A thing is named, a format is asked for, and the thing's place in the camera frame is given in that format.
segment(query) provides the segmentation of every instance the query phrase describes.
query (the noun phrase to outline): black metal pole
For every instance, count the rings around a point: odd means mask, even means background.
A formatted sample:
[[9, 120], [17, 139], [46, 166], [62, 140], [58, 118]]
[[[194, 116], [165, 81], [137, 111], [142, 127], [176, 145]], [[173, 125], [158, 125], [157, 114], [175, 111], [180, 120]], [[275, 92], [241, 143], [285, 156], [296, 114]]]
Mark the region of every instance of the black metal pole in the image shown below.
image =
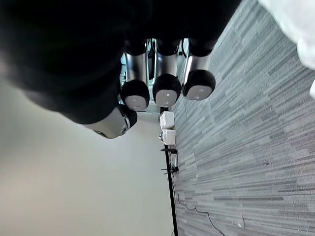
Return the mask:
[[172, 176], [171, 176], [171, 167], [169, 165], [169, 157], [168, 157], [167, 151], [165, 152], [165, 158], [166, 158], [166, 168], [167, 168], [167, 177], [168, 177], [168, 186], [169, 186], [169, 196], [171, 198], [174, 236], [178, 236], [176, 212], [175, 212], [175, 201], [174, 201], [174, 195], [173, 195], [173, 184], [172, 184]]

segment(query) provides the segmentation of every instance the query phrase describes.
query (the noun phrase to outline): white cloth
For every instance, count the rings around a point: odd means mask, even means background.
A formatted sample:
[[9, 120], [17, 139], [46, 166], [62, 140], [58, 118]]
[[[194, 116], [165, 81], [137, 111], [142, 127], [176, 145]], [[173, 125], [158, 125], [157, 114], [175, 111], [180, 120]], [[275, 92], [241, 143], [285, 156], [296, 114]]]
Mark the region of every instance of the white cloth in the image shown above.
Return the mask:
[[301, 63], [315, 70], [315, 0], [258, 0], [297, 44]]

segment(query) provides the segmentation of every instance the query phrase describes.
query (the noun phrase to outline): white box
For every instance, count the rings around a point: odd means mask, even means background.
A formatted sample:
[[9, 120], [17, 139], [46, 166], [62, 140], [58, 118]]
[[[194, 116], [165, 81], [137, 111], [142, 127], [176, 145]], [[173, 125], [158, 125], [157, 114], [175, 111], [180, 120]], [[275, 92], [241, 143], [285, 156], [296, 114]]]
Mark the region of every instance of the white box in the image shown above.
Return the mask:
[[172, 129], [163, 129], [161, 140], [165, 145], [175, 145], [176, 131]]
[[174, 112], [163, 112], [159, 119], [161, 129], [171, 129], [175, 125]]

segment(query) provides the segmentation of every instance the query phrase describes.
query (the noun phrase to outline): gray striped carpet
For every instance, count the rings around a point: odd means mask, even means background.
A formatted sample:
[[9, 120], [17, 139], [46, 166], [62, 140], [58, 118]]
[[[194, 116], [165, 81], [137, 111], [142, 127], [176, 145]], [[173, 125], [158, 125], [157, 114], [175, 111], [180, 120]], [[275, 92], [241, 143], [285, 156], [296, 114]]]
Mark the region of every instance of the gray striped carpet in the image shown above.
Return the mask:
[[[315, 72], [254, 0], [212, 54], [214, 93], [174, 107], [180, 200], [210, 212], [226, 236], [314, 236]], [[176, 214], [181, 236], [221, 235], [178, 202]]]

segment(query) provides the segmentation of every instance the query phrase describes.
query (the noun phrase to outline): wire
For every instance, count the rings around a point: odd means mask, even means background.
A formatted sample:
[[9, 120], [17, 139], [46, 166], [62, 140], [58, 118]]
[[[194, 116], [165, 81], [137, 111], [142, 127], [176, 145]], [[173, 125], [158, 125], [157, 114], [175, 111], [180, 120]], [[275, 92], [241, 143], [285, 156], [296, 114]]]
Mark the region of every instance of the wire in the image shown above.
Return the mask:
[[208, 216], [208, 218], [209, 218], [209, 221], [210, 221], [210, 223], [211, 223], [211, 225], [213, 226], [213, 228], [215, 228], [218, 232], [220, 232], [223, 236], [225, 236], [225, 234], [221, 231], [221, 230], [219, 230], [213, 223], [212, 223], [212, 220], [211, 220], [211, 218], [210, 218], [210, 214], [208, 213], [208, 212], [206, 212], [206, 211], [200, 211], [200, 210], [198, 210], [197, 208], [196, 208], [196, 206], [194, 206], [194, 208], [189, 208], [188, 206], [187, 206], [187, 204], [185, 204], [185, 203], [181, 203], [181, 201], [179, 200], [179, 198], [180, 198], [180, 195], [179, 195], [179, 193], [176, 193], [175, 192], [175, 188], [174, 188], [174, 181], [175, 181], [175, 178], [174, 178], [174, 174], [172, 173], [172, 176], [173, 176], [173, 178], [172, 178], [172, 186], [173, 186], [173, 192], [178, 196], [178, 203], [180, 204], [180, 205], [183, 205], [184, 207], [186, 207], [188, 210], [191, 210], [191, 211], [197, 211], [198, 213], [200, 213], [200, 214], [207, 214], [207, 216]]
[[184, 50], [184, 39], [182, 39], [182, 52], [183, 52], [184, 57], [187, 58], [187, 55]]

